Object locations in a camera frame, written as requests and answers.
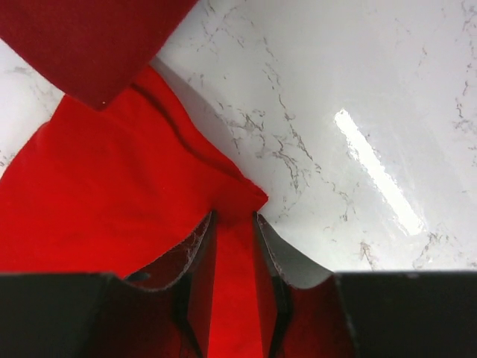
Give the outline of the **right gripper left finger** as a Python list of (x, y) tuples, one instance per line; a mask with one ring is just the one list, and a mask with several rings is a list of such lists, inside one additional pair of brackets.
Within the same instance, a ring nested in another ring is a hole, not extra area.
[(186, 275), (193, 275), (209, 256), (215, 256), (217, 213), (207, 213), (181, 242), (124, 281), (145, 291), (165, 291)]

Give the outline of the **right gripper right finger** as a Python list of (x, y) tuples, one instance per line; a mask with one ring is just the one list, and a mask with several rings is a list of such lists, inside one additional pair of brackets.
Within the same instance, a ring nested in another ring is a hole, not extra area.
[(313, 289), (330, 279), (332, 272), (286, 242), (259, 213), (253, 214), (259, 253), (272, 277), (294, 289)]

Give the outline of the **bright red t shirt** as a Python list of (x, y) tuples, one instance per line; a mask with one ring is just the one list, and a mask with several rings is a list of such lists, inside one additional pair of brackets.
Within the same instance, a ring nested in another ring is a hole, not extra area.
[(253, 214), (267, 200), (147, 67), (101, 112), (63, 97), (14, 157), (1, 177), (1, 270), (125, 277), (215, 210), (209, 355), (260, 357)]

